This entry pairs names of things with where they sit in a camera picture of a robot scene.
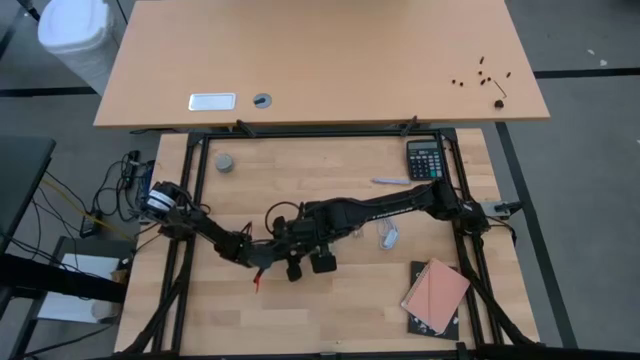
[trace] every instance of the gray floor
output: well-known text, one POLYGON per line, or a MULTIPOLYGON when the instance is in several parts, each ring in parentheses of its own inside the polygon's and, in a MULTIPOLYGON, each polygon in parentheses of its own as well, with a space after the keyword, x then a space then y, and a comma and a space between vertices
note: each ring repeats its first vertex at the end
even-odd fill
MULTIPOLYGON (((46 0, 36 1, 42 10, 46 0)), ((127 15, 133 1, 121 1, 127 15)), ((640 3, 634 0, 507 0, 518 34, 534 70, 640 66, 637 34, 640 3)), ((17 6, 0 3, 0 36, 17 6)), ((36 24, 21 22, 0 60, 0 89, 82 86, 36 39, 36 24)), ((118 19, 118 31, 124 23, 118 19)), ((558 282, 578 344, 583 348, 640 352, 640 78, 541 80, 552 121, 510 124, 517 155, 538 211, 558 282)), ((50 170, 88 199, 104 170, 131 149, 151 159, 158 135, 129 135, 91 126, 100 98, 95 95, 0 98, 2 133, 38 134, 58 142, 50 170)), ((504 199, 517 199, 493 124, 481 125, 504 199)), ((80 219, 56 196, 65 218, 80 219)), ((42 216, 42 248, 51 251, 64 233, 42 216)), ((34 243, 35 214, 30 208, 16 237, 34 243)), ((522 215, 512 219, 517 252, 542 340, 560 345, 551 308, 522 215)), ((127 227, 130 232, 135 226, 127 227)), ((12 308, 25 311, 16 300, 12 308)), ((0 358, 6 357, 19 315, 0 322, 0 358)), ((95 329, 92 325, 45 323, 30 346, 35 349, 95 329)), ((42 359, 82 359, 109 354, 116 329, 85 342, 44 354, 42 359)))

